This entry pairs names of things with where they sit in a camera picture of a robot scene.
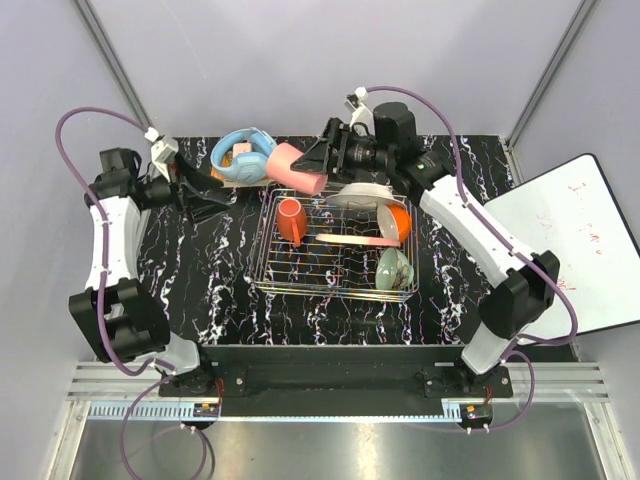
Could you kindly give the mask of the pink plastic cup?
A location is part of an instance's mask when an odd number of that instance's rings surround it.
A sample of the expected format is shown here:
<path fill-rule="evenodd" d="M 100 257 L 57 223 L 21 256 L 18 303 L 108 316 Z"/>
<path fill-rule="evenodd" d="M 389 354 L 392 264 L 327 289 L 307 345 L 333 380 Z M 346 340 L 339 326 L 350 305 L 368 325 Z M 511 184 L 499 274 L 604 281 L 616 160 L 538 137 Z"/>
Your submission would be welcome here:
<path fill-rule="evenodd" d="M 287 188 L 307 195 L 317 195 L 326 186 L 327 177 L 292 170 L 292 164 L 302 156 L 303 152 L 294 146 L 288 143 L 278 144 L 268 157 L 266 175 Z"/>

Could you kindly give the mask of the white paper plate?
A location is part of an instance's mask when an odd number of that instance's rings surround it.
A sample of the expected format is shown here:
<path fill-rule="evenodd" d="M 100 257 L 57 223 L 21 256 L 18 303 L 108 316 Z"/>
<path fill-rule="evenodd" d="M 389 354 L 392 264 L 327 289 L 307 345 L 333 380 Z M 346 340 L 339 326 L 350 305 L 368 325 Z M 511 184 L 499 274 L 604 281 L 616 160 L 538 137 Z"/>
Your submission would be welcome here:
<path fill-rule="evenodd" d="M 329 195 L 325 201 L 335 207 L 354 210 L 372 210 L 379 205 L 404 205 L 394 197 L 389 186 L 365 182 L 346 185 L 338 193 Z"/>

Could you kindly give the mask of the orange ceramic mug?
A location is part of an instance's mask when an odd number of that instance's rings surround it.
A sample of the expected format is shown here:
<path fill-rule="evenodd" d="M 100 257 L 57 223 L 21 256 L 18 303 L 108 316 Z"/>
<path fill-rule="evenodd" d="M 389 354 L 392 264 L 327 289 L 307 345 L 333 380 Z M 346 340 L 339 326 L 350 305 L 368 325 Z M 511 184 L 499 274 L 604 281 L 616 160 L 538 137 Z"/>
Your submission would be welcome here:
<path fill-rule="evenodd" d="M 307 217 L 305 210 L 296 198 L 285 198 L 277 207 L 276 222 L 280 236 L 300 247 L 307 234 Z"/>

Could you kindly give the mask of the pink and cream plate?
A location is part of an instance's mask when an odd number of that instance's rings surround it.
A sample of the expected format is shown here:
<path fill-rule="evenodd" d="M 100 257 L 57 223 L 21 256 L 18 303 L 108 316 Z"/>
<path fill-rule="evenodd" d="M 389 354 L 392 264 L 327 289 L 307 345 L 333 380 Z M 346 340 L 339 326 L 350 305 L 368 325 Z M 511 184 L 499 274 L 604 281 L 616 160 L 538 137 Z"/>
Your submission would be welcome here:
<path fill-rule="evenodd" d="M 401 246 L 401 243 L 398 240 L 388 239 L 384 237 L 320 233 L 315 236 L 315 239 L 318 242 L 341 244 L 341 245 L 394 247 L 394 248 L 398 248 Z"/>

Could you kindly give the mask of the orange and white bowl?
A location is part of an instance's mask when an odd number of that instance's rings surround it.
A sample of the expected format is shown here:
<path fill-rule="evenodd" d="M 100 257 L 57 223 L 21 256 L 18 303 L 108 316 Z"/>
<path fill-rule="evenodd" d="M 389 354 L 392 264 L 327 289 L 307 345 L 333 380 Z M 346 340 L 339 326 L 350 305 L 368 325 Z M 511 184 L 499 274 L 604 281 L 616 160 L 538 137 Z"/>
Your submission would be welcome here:
<path fill-rule="evenodd" d="M 376 215 L 383 238 L 403 243 L 409 237 L 412 219 L 406 208 L 395 204 L 380 204 Z"/>

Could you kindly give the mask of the wire dish rack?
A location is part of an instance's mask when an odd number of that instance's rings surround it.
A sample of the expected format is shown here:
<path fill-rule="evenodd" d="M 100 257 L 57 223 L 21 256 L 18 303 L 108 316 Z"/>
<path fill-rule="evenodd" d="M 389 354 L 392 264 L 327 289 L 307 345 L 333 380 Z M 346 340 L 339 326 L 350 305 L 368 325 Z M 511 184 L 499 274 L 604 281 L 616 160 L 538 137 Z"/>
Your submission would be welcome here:
<path fill-rule="evenodd" d="M 392 289 L 376 285 L 378 263 L 386 248 L 323 242 L 320 234 L 379 237 L 375 206 L 360 210 L 355 206 L 331 205 L 327 198 L 340 191 L 329 185 L 318 196 L 309 196 L 288 188 L 268 191 L 261 207 L 257 233 L 251 251 L 249 277 L 261 290 L 275 294 L 342 297 L 380 302 L 403 302 L 420 285 L 418 252 L 418 215 L 415 207 L 401 195 L 411 217 L 409 236 L 398 250 L 408 260 L 409 277 Z M 306 214 L 308 232 L 299 246 L 284 239 L 277 225 L 280 203 L 294 199 Z"/>

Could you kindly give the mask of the green ceramic bowl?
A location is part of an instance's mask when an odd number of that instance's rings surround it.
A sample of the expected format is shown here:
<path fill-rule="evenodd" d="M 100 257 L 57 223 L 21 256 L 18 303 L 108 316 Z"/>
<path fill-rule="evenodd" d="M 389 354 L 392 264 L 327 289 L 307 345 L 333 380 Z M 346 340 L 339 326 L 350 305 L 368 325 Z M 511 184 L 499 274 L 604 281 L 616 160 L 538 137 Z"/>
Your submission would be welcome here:
<path fill-rule="evenodd" d="M 414 275 L 408 258 L 399 249 L 387 248 L 377 265 L 375 286 L 383 291 L 406 290 L 412 284 Z"/>

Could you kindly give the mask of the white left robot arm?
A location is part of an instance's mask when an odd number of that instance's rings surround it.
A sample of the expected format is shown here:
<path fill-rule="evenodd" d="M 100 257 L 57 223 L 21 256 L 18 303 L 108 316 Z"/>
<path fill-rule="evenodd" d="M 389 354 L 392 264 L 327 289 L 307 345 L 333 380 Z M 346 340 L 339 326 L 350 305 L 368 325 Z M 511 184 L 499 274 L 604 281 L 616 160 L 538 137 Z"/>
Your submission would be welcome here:
<path fill-rule="evenodd" d="M 227 210 L 217 194 L 222 181 L 177 155 L 167 176 L 145 178 L 140 155 L 127 148 L 101 152 L 101 173 L 85 195 L 94 226 L 93 258 L 84 290 L 69 299 L 69 311 L 97 359 L 129 376 L 140 361 L 196 396 L 215 386 L 216 372 L 202 349 L 173 333 L 163 307 L 138 275 L 138 235 L 146 211 L 173 206 L 197 225 Z"/>

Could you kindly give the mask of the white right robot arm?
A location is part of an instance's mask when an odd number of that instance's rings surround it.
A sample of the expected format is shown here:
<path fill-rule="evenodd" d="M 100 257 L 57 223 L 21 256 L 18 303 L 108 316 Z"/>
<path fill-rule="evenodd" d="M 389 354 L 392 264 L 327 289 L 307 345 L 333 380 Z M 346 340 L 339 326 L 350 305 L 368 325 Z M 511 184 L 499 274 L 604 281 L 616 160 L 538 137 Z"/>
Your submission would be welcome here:
<path fill-rule="evenodd" d="M 560 261 L 551 251 L 533 252 L 509 233 L 419 139 L 414 114 L 402 102 L 372 113 L 374 131 L 360 135 L 338 118 L 296 159 L 295 172 L 324 174 L 346 183 L 358 171 L 382 172 L 391 186 L 443 225 L 471 255 L 492 287 L 479 306 L 481 322 L 454 371 L 454 384 L 476 396 L 517 336 L 553 304 Z"/>

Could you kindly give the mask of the wooden board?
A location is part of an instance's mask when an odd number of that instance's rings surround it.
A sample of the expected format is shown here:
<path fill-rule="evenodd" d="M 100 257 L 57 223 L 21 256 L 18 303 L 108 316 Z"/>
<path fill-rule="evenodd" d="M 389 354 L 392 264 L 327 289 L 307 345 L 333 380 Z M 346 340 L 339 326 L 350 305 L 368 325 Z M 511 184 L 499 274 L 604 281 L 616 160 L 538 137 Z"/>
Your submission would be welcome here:
<path fill-rule="evenodd" d="M 272 182 L 266 175 L 265 164 L 212 166 L 211 176 L 220 180 L 224 188 L 262 187 Z"/>

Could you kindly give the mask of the blue headphones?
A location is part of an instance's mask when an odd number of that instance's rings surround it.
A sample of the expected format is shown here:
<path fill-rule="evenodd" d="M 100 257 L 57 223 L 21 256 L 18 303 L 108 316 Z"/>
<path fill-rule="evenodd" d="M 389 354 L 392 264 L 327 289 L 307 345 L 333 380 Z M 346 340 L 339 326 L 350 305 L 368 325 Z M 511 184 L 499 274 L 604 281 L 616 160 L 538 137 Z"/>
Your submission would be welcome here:
<path fill-rule="evenodd" d="M 223 166 L 224 155 L 243 142 L 248 142 L 252 150 L 239 153 L 229 166 Z M 218 141 L 211 152 L 210 163 L 225 180 L 252 185 L 266 176 L 267 161 L 276 146 L 275 139 L 263 130 L 255 127 L 239 129 Z"/>

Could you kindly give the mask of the small pink box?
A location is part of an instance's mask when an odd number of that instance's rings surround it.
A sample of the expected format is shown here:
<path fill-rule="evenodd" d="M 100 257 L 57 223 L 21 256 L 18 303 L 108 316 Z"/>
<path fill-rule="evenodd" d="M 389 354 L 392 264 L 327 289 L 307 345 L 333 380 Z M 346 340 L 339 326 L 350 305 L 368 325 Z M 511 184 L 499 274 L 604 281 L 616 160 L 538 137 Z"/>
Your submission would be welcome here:
<path fill-rule="evenodd" d="M 253 151 L 253 146 L 249 142 L 240 142 L 236 143 L 232 148 L 232 155 L 236 157 L 240 154 L 251 153 Z"/>

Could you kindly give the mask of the white whiteboard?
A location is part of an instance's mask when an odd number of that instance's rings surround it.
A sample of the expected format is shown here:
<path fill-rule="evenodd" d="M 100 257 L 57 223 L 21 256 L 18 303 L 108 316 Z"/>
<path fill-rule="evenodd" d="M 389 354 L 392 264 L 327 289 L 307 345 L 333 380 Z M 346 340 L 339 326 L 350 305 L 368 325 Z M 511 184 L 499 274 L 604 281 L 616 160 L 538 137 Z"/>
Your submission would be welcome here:
<path fill-rule="evenodd" d="M 579 332 L 638 321 L 639 248 L 594 155 L 576 157 L 485 208 L 535 252 L 559 258 L 558 285 Z"/>

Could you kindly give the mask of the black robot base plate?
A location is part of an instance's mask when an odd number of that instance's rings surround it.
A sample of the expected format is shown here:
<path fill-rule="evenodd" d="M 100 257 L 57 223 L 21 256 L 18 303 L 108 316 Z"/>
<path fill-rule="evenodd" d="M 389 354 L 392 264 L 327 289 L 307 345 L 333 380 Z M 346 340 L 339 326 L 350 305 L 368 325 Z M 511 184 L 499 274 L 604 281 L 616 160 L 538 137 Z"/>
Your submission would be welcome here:
<path fill-rule="evenodd" d="M 444 412 L 442 401 L 513 396 L 507 368 L 472 378 L 455 346 L 217 346 L 210 379 L 165 398 L 222 395 L 222 417 L 395 420 Z"/>

